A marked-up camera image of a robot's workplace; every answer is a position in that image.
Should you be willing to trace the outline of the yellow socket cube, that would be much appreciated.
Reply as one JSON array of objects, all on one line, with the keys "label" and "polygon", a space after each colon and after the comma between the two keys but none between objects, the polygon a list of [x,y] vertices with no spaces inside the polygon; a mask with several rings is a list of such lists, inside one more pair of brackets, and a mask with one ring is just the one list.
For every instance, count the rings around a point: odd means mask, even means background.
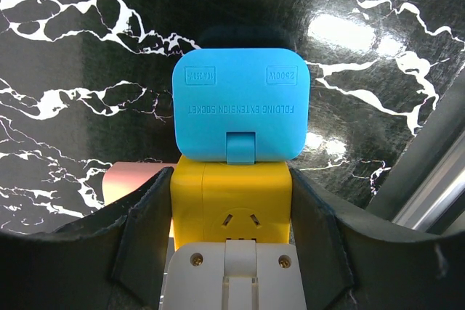
[{"label": "yellow socket cube", "polygon": [[289,241],[292,179],[285,162],[228,165],[182,156],[170,193],[176,249],[192,242]]}]

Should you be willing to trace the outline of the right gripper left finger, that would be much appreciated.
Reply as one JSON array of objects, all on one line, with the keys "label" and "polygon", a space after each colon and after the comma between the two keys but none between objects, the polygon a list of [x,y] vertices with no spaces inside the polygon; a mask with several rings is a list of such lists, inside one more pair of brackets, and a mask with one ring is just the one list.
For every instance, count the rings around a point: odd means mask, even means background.
[{"label": "right gripper left finger", "polygon": [[157,309],[171,223],[165,168],[89,216],[1,234],[3,309]]}]

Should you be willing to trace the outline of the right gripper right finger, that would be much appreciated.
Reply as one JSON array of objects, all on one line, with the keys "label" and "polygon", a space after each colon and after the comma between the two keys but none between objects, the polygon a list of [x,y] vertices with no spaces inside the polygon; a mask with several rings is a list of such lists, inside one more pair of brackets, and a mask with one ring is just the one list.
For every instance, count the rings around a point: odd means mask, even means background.
[{"label": "right gripper right finger", "polygon": [[464,233],[393,224],[292,170],[291,224],[308,309],[462,309]]}]

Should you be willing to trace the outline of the pink plug adapter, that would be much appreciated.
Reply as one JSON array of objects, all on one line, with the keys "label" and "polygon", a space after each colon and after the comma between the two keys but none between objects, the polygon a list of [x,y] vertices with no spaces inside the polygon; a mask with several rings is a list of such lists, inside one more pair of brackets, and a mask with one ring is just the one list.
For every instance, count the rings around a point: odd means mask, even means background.
[{"label": "pink plug adapter", "polygon": [[102,179],[104,204],[110,205],[135,191],[163,168],[176,166],[176,163],[114,163]]}]

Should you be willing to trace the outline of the blue folding extension socket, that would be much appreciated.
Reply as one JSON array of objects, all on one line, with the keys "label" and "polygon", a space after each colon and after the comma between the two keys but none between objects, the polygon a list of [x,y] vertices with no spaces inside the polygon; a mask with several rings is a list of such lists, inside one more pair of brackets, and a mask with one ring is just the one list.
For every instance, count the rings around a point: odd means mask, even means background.
[{"label": "blue folding extension socket", "polygon": [[281,48],[196,49],[172,73],[177,146],[196,161],[292,160],[304,149],[310,70]]}]

